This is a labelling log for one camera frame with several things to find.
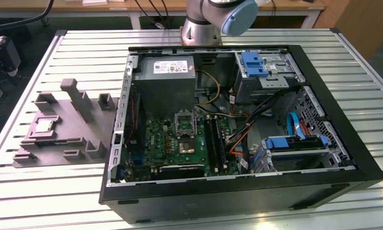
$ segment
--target blue drive bracket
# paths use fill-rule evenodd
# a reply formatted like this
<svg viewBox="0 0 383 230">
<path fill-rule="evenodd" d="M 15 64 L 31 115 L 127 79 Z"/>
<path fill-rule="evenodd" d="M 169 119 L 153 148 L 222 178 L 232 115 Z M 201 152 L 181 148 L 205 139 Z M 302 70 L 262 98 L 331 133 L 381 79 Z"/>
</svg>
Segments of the blue drive bracket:
<svg viewBox="0 0 383 230">
<path fill-rule="evenodd" d="M 321 142 L 322 142 L 323 146 L 327 147 L 327 146 L 329 146 L 327 137 L 326 137 L 325 135 L 322 135 L 322 136 L 320 137 L 320 139 L 321 139 Z"/>
<path fill-rule="evenodd" d="M 246 75 L 249 78 L 268 77 L 269 72 L 264 68 L 264 60 L 256 52 L 241 53 L 242 65 L 248 71 Z"/>
<path fill-rule="evenodd" d="M 268 149 L 289 148 L 288 139 L 286 138 L 269 138 L 266 140 L 266 147 Z"/>
</svg>

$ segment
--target orange wire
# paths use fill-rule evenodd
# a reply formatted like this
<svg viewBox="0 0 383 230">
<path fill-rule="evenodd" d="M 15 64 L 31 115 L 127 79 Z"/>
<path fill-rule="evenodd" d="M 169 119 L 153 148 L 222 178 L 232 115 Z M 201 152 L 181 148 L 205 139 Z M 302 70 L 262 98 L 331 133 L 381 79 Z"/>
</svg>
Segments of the orange wire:
<svg viewBox="0 0 383 230">
<path fill-rule="evenodd" d="M 242 152 L 232 152 L 230 155 L 242 155 Z"/>
<path fill-rule="evenodd" d="M 302 127 L 302 129 L 304 129 L 305 134 L 306 134 L 306 135 L 310 135 L 310 132 L 309 132 L 309 130 L 308 130 L 308 127 L 306 127 L 304 121 L 300 121 L 300 124 L 301 124 L 301 127 Z"/>
<path fill-rule="evenodd" d="M 236 149 L 236 146 L 238 145 L 238 143 L 241 143 L 241 140 L 244 139 L 244 137 L 245 137 L 248 134 L 249 134 L 249 131 L 246 131 L 246 132 L 244 133 L 244 135 L 240 137 L 238 141 L 236 142 L 236 144 L 234 144 L 234 146 L 233 146 L 233 148 L 232 148 L 232 150 L 230 150 L 230 154 L 233 154 L 234 149 Z"/>
<path fill-rule="evenodd" d="M 230 115 L 238 116 L 240 114 L 236 114 L 233 111 L 234 111 L 234 104 L 230 106 Z"/>
</svg>

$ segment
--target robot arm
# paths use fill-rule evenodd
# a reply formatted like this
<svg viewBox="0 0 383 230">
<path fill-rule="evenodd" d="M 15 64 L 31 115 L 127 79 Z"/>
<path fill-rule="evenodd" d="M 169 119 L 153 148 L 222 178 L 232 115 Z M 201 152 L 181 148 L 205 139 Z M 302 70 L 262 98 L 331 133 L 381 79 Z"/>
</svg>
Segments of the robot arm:
<svg viewBox="0 0 383 230">
<path fill-rule="evenodd" d="M 252 26 L 258 5 L 254 0 L 188 0 L 188 18 L 182 28 L 182 44 L 214 46 L 221 33 L 240 36 Z"/>
</svg>

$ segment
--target yellow wire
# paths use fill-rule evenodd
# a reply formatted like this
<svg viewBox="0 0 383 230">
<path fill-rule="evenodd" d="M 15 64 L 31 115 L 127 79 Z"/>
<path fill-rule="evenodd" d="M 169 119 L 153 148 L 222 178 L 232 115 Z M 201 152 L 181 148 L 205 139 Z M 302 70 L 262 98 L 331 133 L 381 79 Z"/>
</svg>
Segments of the yellow wire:
<svg viewBox="0 0 383 230">
<path fill-rule="evenodd" d="M 204 105 L 204 104 L 212 103 L 212 102 L 218 98 L 218 96 L 220 96 L 220 83 L 218 83 L 218 81 L 216 80 L 216 78 L 214 78 L 208 72 L 205 72 L 204 70 L 196 70 L 196 72 L 202 72 L 204 74 L 206 74 L 209 77 L 212 77 L 213 81 L 214 81 L 216 84 L 217 84 L 217 94 L 216 94 L 214 98 L 213 98 L 210 101 L 208 101 L 208 102 L 196 103 L 196 105 Z"/>
</svg>

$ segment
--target metal slotted table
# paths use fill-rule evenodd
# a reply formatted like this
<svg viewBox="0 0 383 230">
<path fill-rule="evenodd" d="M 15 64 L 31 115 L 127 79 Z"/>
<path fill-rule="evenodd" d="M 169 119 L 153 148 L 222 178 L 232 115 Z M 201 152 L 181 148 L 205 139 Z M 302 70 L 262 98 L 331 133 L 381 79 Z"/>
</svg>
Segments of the metal slotted table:
<svg viewBox="0 0 383 230">
<path fill-rule="evenodd" d="M 250 30 L 225 45 L 290 44 L 304 50 L 383 169 L 383 80 L 343 38 L 322 30 Z M 383 182 L 317 209 L 131 226 L 99 204 L 104 164 L 16 169 L 12 157 L 33 120 L 40 92 L 67 98 L 60 82 L 79 81 L 96 98 L 120 95 L 129 46 L 177 46 L 177 30 L 68 31 L 53 38 L 0 134 L 0 229 L 383 229 Z"/>
</svg>

